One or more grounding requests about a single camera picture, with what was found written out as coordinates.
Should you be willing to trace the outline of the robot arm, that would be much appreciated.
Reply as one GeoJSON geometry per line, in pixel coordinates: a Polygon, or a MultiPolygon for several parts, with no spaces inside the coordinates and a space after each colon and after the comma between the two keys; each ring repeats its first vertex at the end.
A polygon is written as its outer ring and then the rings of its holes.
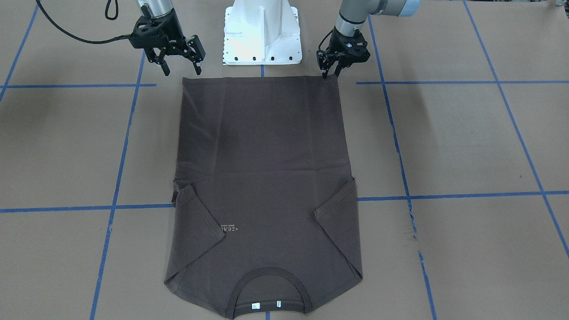
{"type": "Polygon", "coordinates": [[[316,52],[322,77],[327,78],[333,66],[334,75],[339,76],[343,69],[368,61],[368,43],[361,33],[368,16],[409,17],[420,5],[420,0],[344,0],[335,26],[325,36],[329,39],[327,48],[318,47],[316,52]]]}
{"type": "Polygon", "coordinates": [[[128,37],[131,45],[144,50],[150,63],[159,65],[165,76],[170,73],[166,56],[182,56],[191,61],[197,75],[201,75],[201,63],[205,50],[197,35],[186,38],[173,2],[170,0],[139,0],[142,13],[128,37]]]}

